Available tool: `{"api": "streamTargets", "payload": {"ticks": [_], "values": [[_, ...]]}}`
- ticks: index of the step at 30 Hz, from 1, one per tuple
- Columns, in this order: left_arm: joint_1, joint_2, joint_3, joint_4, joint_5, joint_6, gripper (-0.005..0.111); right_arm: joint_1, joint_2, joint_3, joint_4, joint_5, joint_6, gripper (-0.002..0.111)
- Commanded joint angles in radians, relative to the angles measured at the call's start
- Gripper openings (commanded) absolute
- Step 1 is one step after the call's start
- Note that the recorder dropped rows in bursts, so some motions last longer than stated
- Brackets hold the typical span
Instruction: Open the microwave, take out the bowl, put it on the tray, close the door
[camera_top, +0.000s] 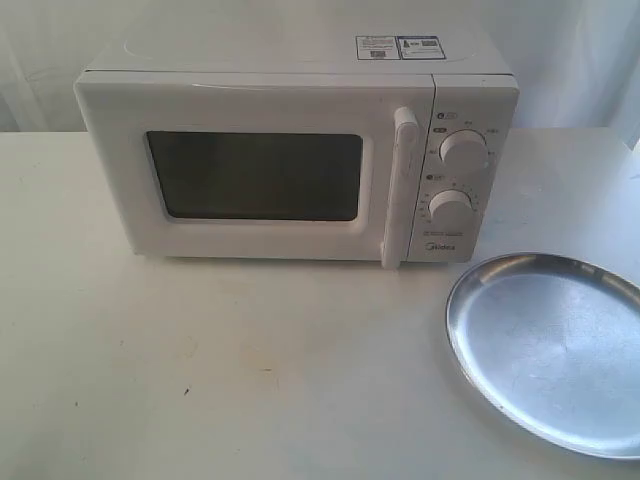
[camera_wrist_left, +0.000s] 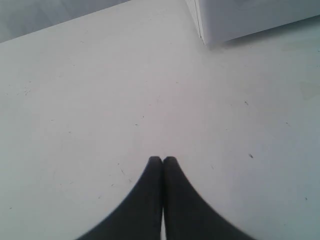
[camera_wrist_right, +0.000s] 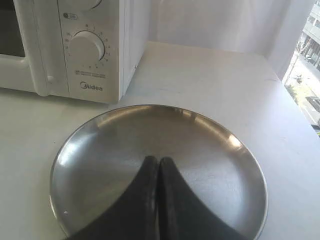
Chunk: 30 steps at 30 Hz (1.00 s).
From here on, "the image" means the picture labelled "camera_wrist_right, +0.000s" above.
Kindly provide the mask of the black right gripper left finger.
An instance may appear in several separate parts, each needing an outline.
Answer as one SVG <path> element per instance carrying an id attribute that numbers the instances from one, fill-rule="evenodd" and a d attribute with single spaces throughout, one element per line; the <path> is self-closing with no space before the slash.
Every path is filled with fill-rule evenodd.
<path id="1" fill-rule="evenodd" d="M 159 162 L 146 156 L 124 193 L 69 240 L 155 240 Z"/>

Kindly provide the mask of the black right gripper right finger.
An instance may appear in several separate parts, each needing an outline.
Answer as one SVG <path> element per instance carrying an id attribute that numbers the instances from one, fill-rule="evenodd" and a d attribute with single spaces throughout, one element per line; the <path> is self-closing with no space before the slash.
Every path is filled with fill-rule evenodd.
<path id="1" fill-rule="evenodd" d="M 157 183 L 161 240 L 241 240 L 191 190 L 170 157 L 160 161 Z"/>

